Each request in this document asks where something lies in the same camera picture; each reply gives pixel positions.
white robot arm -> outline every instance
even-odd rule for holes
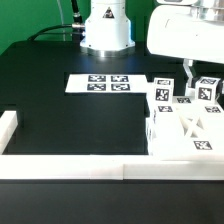
[[[81,50],[96,56],[119,56],[134,51],[125,0],[91,0],[91,15],[85,22]]]

green background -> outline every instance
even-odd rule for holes
[[[60,0],[64,23],[72,23],[70,0]],[[84,19],[90,14],[90,0],[78,0]],[[132,38],[143,41],[147,35],[149,17],[154,0],[126,0],[126,14],[132,22]],[[0,54],[13,42],[26,40],[37,31],[61,24],[57,0],[0,0]],[[63,40],[62,36],[44,36],[40,39]]]

black table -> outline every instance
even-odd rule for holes
[[[80,53],[71,42],[18,42],[0,60],[2,110],[18,111],[19,126],[5,154],[147,154],[145,94],[65,94],[70,74],[145,74],[177,80],[176,59],[149,56],[144,44],[121,58]]]
[[[196,70],[199,75],[224,74],[222,65],[210,63],[197,63]],[[146,74],[148,81],[157,76],[174,78],[175,95],[184,94],[186,81],[182,60],[152,56],[144,43],[137,43],[135,54],[119,59],[87,56],[72,42],[14,43],[0,57],[1,110],[16,109],[19,116],[14,141],[5,154],[60,154],[62,149],[65,154],[77,153],[63,141],[68,132],[61,127],[77,113],[74,101],[78,108],[85,105],[74,97],[87,96],[64,93],[71,73],[137,73]],[[141,99],[136,103],[144,110],[139,115],[142,121],[147,116],[144,96],[135,97]],[[57,131],[48,129],[52,124]],[[222,181],[0,181],[1,224],[214,224],[223,223],[223,208]]]

black and white pattern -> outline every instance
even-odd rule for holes
[[[202,79],[201,83],[202,84],[208,84],[208,85],[213,85],[216,82],[215,79]]]
[[[170,85],[170,83],[171,82],[169,80],[165,80],[165,79],[164,80],[158,80],[157,81],[157,84],[158,85]]]
[[[156,89],[156,100],[157,101],[169,101],[169,90],[168,89]]]
[[[205,109],[208,113],[221,113],[221,110],[218,107],[207,106]]]
[[[105,75],[89,75],[89,82],[106,82]]]
[[[130,91],[129,84],[111,84],[112,91]]]
[[[177,98],[178,103],[191,103],[190,98]]]
[[[111,76],[111,82],[128,82],[127,75],[113,75]]]
[[[212,98],[212,89],[210,88],[199,88],[198,99],[201,100],[211,100]]]
[[[158,106],[160,112],[173,112],[170,106]]]
[[[212,146],[208,141],[194,141],[194,144],[198,150],[212,150]]]
[[[88,91],[106,91],[106,84],[88,84]]]

white cube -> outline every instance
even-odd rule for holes
[[[156,103],[171,104],[173,98],[174,80],[154,79],[154,101]]]
[[[216,88],[220,79],[201,77],[196,82],[195,99],[200,103],[215,104]]]

